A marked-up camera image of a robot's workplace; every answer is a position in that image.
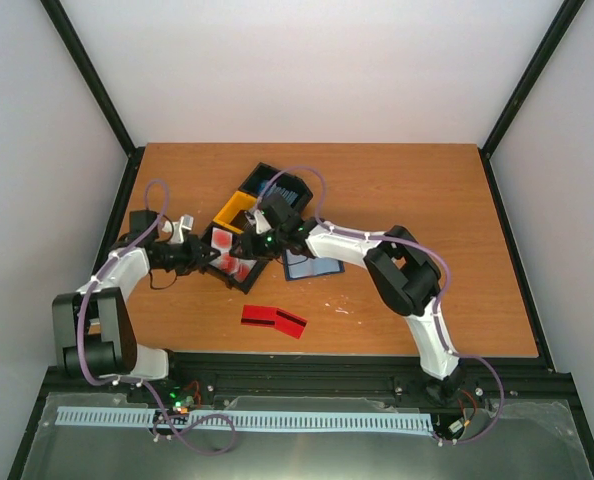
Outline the blue leather card holder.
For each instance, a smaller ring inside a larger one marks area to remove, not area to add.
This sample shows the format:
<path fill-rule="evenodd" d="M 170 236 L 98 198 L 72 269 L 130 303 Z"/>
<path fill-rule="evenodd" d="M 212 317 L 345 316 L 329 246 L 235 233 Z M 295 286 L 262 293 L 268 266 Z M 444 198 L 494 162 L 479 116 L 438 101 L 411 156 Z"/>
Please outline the blue leather card holder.
<path fill-rule="evenodd" d="M 285 251 L 281 263 L 287 281 L 305 280 L 345 272 L 344 264 L 331 258 L 309 258 Z"/>

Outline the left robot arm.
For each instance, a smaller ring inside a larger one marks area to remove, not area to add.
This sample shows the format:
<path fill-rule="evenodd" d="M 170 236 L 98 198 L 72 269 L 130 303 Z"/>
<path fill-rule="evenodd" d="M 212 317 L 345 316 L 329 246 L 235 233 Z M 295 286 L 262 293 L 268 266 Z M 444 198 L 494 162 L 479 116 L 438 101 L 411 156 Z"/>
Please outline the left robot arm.
<path fill-rule="evenodd" d="M 66 376 L 92 385 L 150 380 L 151 392 L 167 403 L 183 395 L 185 378 L 170 368 L 170 354 L 137 342 L 127 302 L 155 270 L 179 278 L 220 256 L 192 232 L 192 225 L 189 215 L 172 222 L 149 209 L 131 212 L 128 232 L 100 269 L 78 290 L 53 300 L 57 363 Z"/>

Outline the red black-stripe credit card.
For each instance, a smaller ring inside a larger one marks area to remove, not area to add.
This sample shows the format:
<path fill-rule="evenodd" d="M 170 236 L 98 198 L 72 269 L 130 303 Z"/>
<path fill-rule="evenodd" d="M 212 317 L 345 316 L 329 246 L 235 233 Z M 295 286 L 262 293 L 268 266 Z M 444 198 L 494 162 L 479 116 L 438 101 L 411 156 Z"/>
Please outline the red black-stripe credit card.
<path fill-rule="evenodd" d="M 300 339 L 306 326 L 307 321 L 299 316 L 281 309 L 275 311 L 274 329 L 291 338 Z"/>

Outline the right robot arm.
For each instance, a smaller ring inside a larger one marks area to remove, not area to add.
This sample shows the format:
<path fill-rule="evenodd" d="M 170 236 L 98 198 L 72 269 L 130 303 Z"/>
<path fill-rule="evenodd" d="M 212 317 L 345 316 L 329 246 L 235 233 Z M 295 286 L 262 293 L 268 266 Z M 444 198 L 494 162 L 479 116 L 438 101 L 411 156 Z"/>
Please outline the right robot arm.
<path fill-rule="evenodd" d="M 429 400 L 446 404 L 455 397 L 464 371 L 441 311 L 439 258 L 406 228 L 370 232 L 316 216 L 304 219 L 279 194 L 258 202 L 246 217 L 251 227 L 234 241 L 232 256 L 274 260 L 291 252 L 365 269 L 383 303 L 403 317 L 411 331 Z"/>

